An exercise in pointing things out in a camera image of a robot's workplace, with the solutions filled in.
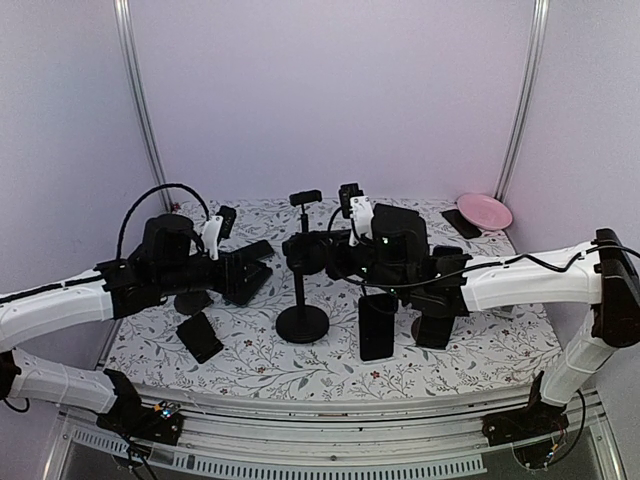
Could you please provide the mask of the black folding stand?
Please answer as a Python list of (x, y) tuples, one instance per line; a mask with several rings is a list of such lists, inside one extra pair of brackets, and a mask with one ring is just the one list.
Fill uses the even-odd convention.
[(196, 315), (211, 304), (212, 299), (206, 291), (182, 293), (174, 298), (175, 310), (186, 316)]

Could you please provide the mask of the blue-edged phone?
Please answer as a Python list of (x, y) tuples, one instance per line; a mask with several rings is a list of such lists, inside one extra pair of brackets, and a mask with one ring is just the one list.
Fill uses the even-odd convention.
[(412, 324), (412, 335), (421, 348), (445, 350), (449, 344), (454, 316), (436, 317), (425, 311)]
[(432, 250), (432, 257), (436, 262), (459, 262), (464, 257), (460, 247), (436, 245)]

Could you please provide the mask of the white folding stand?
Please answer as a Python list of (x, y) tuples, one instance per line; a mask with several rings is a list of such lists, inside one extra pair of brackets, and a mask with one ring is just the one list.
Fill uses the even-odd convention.
[(500, 306), (493, 309), (493, 313), (504, 319), (513, 319), (514, 318), (514, 305)]

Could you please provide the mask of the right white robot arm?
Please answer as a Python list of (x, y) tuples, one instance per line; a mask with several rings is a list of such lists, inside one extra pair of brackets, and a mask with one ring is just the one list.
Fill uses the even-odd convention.
[(418, 311), (412, 332), (419, 347), (445, 349), (455, 320), (474, 312), (526, 303), (589, 306), (581, 329), (536, 377), (530, 404), (518, 412), (524, 435), (539, 435), (615, 351), (639, 341), (634, 254), (611, 229), (574, 247), (474, 257), (458, 247), (429, 246), (426, 222), (415, 210), (354, 197), (337, 212), (349, 220), (347, 229), (303, 229), (284, 241), (288, 267), (379, 288), (381, 294), (362, 303), (385, 315), (394, 316), (398, 306)]

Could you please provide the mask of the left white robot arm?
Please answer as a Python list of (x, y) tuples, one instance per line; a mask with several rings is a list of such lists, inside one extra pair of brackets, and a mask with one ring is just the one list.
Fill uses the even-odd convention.
[(70, 279), (1, 300), (1, 398), (46, 401), (109, 414), (128, 434), (148, 426), (140, 396), (121, 372), (70, 367), (30, 355), (21, 344), (76, 325), (123, 319), (163, 305), (171, 296), (213, 291), (246, 305), (271, 276), (273, 248), (260, 240), (219, 250), (232, 224), (216, 215), (196, 232), (181, 215), (148, 220), (128, 256), (97, 264)]

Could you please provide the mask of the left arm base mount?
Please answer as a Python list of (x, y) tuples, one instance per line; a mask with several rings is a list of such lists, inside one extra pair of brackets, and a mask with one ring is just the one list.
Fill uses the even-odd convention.
[(170, 446), (178, 444), (185, 417), (177, 404), (162, 401), (144, 406), (134, 385), (122, 373), (105, 369), (115, 402), (106, 413), (97, 415), (96, 425), (127, 438), (147, 440)]

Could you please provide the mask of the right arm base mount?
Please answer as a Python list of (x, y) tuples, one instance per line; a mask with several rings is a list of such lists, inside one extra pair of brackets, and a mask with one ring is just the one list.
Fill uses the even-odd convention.
[(530, 440), (543, 435), (559, 433), (558, 440), (547, 439), (541, 445), (529, 445), (515, 449), (518, 463), (529, 470), (541, 470), (558, 463), (562, 443), (566, 440), (569, 421), (566, 406), (546, 403), (541, 385), (544, 373), (539, 373), (530, 388), (525, 406), (482, 417), (482, 434), (490, 446)]

